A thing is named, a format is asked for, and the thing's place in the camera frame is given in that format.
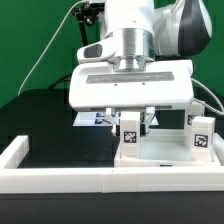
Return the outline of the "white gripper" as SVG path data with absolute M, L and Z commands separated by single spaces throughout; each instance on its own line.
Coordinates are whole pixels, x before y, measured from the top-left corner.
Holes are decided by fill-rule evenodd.
M 150 132 L 157 110 L 183 110 L 193 101 L 191 60 L 147 62 L 145 69 L 116 69 L 114 51 L 101 43 L 78 50 L 69 103 L 77 111 L 104 111 L 114 136 L 120 135 L 120 112 L 142 110 L 141 134 Z

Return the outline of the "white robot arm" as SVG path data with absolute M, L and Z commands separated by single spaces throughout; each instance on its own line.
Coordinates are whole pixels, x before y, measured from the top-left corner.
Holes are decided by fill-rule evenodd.
M 208 45 L 203 0 L 88 0 L 79 11 L 100 22 L 100 40 L 80 48 L 69 103 L 77 111 L 186 110 L 193 103 L 192 55 Z

